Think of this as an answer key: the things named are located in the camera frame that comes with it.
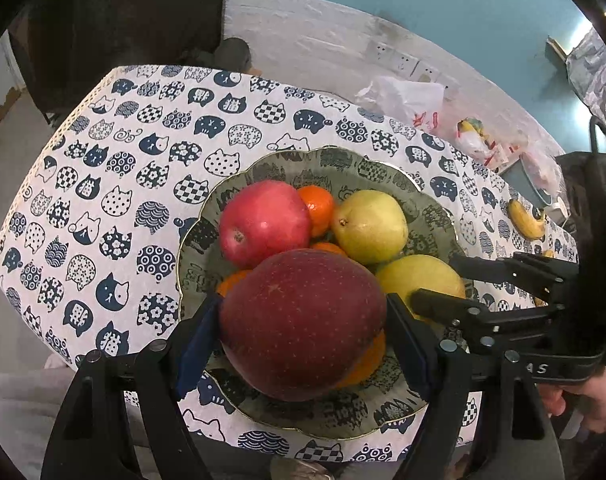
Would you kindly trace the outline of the person right hand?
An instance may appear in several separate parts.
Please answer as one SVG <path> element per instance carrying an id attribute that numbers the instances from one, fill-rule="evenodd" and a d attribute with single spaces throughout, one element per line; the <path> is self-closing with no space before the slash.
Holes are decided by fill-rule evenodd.
<path id="1" fill-rule="evenodd" d="M 542 384 L 537 386 L 537 390 L 549 416 L 561 416 L 564 413 L 565 393 L 586 398 L 582 426 L 596 434 L 606 432 L 606 367 L 600 374 L 595 374 L 582 384 L 564 386 Z"/>

